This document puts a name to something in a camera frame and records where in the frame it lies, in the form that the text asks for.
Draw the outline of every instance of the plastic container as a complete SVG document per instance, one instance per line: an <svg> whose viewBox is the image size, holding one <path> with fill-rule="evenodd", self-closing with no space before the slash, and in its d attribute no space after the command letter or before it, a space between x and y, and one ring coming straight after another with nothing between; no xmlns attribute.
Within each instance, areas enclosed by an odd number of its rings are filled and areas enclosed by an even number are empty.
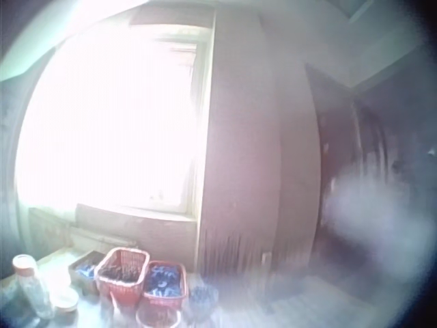
<svg viewBox="0 0 437 328"><path fill-rule="evenodd" d="M50 301L48 288L38 270L34 258L30 255L17 255L12 260L18 283L23 289L33 310L42 319L52 319L55 309Z"/></svg>
<svg viewBox="0 0 437 328"><path fill-rule="evenodd" d="M195 323L206 321L217 308L219 291L211 285L197 286L190 289L188 306L191 319Z"/></svg>
<svg viewBox="0 0 437 328"><path fill-rule="evenodd" d="M94 271L94 277L100 294L111 298L112 293L117 303L121 305L136 305L143 292L144 277L149 259L149 253L139 249L124 247L112 249ZM138 280L135 282L124 282L102 276L104 270L109 267L119 267L122 272L137 270L139 272Z"/></svg>
<svg viewBox="0 0 437 328"><path fill-rule="evenodd" d="M90 251L68 266L68 273L70 274L71 282L82 288L84 294L88 292L93 295L98 295L97 285L94 280L94 272L104 257L105 254L100 253L99 251ZM91 269L95 266L89 276L82 274L80 271L81 267L84 265L87 265Z"/></svg>
<svg viewBox="0 0 437 328"><path fill-rule="evenodd" d="M169 308L180 310L182 307L182 302L185 300L188 294L188 287L186 284L186 270L185 266L180 263L167 262L167 261L150 261L149 266L147 267L147 271L151 270L156 265L164 265L169 267L177 267L180 273L180 291L181 296L178 297L159 297L154 296L145 291L147 288L146 284L144 285L143 296L144 298L153 305L161 305L167 306Z"/></svg>
<svg viewBox="0 0 437 328"><path fill-rule="evenodd" d="M73 325L77 320L77 304L79 294L67 287L57 290L51 295L51 302L55 307L55 322L60 325Z"/></svg>
<svg viewBox="0 0 437 328"><path fill-rule="evenodd" d="M179 327L182 321L180 311L170 307L148 304L143 304L138 307L135 318L138 325L142 328L176 328Z"/></svg>

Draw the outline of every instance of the jar lid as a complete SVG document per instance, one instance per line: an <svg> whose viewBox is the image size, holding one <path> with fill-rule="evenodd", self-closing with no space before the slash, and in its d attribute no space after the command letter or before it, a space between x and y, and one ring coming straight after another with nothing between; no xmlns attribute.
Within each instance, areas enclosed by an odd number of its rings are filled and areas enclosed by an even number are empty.
<svg viewBox="0 0 437 328"><path fill-rule="evenodd" d="M31 277L35 275L36 261L30 255L21 254L12 259L12 266L15 273L21 277Z"/></svg>
<svg viewBox="0 0 437 328"><path fill-rule="evenodd" d="M77 309L79 294L74 289L67 287L62 288L51 294L50 300L60 312L73 312Z"/></svg>

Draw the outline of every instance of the window sill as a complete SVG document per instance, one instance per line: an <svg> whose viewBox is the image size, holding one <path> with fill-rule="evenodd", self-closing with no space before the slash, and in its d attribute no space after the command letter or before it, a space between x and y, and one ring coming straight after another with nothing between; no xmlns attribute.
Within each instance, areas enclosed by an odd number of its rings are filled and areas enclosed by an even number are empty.
<svg viewBox="0 0 437 328"><path fill-rule="evenodd" d="M157 219L162 221L191 222L191 223L197 222L196 218L194 218L192 215L155 212L153 210L145 210L141 208L133 208L127 206L111 206L111 205L85 205L85 206L92 207L98 210L106 210L112 213L129 215L131 217L137 217L139 219Z"/></svg>

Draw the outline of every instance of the orange cap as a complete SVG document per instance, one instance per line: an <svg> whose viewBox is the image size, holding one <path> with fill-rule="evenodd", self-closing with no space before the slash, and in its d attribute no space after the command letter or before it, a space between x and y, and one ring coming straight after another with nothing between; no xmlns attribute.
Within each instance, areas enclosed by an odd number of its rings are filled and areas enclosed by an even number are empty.
<svg viewBox="0 0 437 328"><path fill-rule="evenodd" d="M30 255L21 254L12 260L15 273L21 277L31 277L35 275L36 261Z"/></svg>

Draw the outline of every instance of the floor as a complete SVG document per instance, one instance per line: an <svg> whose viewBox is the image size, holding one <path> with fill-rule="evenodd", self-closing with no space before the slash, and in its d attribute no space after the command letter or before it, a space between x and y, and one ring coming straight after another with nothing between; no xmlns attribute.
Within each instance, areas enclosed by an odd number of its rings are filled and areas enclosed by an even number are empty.
<svg viewBox="0 0 437 328"><path fill-rule="evenodd" d="M226 280L218 287L223 291L228 285L221 306L208 324L198 327L358 328L369 327L373 318L370 305L318 277L304 277L299 286L282 284L287 292L267 292L265 297L254 297L232 278Z"/></svg>

